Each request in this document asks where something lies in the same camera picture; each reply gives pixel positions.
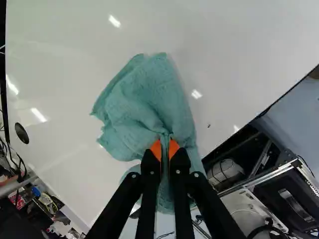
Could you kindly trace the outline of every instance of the orange gripper tip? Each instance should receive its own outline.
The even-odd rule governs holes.
[[[150,150],[153,152],[158,161],[161,161],[161,145],[159,139],[150,147]]]
[[[178,143],[173,140],[173,139],[170,139],[169,141],[169,150],[168,150],[168,158],[171,159],[174,154],[178,151],[179,149],[179,145]]]

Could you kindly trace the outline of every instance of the red object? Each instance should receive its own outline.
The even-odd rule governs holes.
[[[11,201],[14,205],[15,205],[15,197],[16,197],[16,194],[14,194],[13,196],[11,196],[11,197],[9,198],[10,201]],[[23,198],[21,195],[19,195],[19,196],[18,196],[18,204],[17,204],[16,208],[17,208],[18,210],[20,210],[20,209],[23,208],[25,205],[26,205],[26,202],[25,202],[24,198]]]

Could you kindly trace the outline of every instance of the glossy white tabletop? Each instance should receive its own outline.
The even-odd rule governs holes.
[[[89,116],[131,57],[171,56],[205,156],[319,62],[318,9],[317,0],[8,0],[11,144],[91,226],[137,163],[112,159]]]

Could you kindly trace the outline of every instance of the blue object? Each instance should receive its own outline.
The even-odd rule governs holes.
[[[40,192],[36,187],[32,187],[32,193],[33,193],[36,197],[40,197],[40,196],[41,196],[41,192]]]
[[[100,94],[91,115],[104,123],[98,143],[117,160],[141,159],[145,150],[160,139],[164,165],[158,211],[173,212],[167,170],[170,137],[187,150],[191,171],[205,174],[191,111],[165,53],[133,57]],[[122,179],[131,171],[140,172],[140,165],[130,168]]]

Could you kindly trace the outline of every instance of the wire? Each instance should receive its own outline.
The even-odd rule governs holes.
[[[174,233],[175,233],[175,231],[170,232],[170,233],[166,233],[166,234],[163,234],[163,235],[157,237],[156,239],[161,239],[161,238],[164,238],[164,237],[169,236],[169,235],[174,234]]]
[[[218,183],[221,183],[221,181],[219,181],[217,178],[215,178],[214,173],[213,173],[213,168],[214,168],[214,166],[211,167],[211,176],[212,176]]]
[[[303,162],[306,164],[306,166],[308,167],[308,169],[310,170],[311,174],[315,177],[314,173],[311,171],[311,169],[309,168],[307,162],[305,161],[304,158],[302,158],[300,155],[297,155],[297,157],[301,158],[303,160]]]
[[[224,177],[225,177],[225,181],[227,181],[227,180],[228,180],[228,178],[226,177],[226,175],[225,175],[225,173],[224,173],[223,169],[221,168],[221,163],[222,163],[222,161],[223,161],[223,160],[220,160],[220,161],[219,161],[220,172],[224,175]]]
[[[258,214],[259,216],[261,216],[259,213],[252,211],[252,210],[248,210],[248,209],[238,209],[238,210],[233,211],[230,215],[233,215],[236,212],[251,212],[251,213],[255,213],[255,214]]]

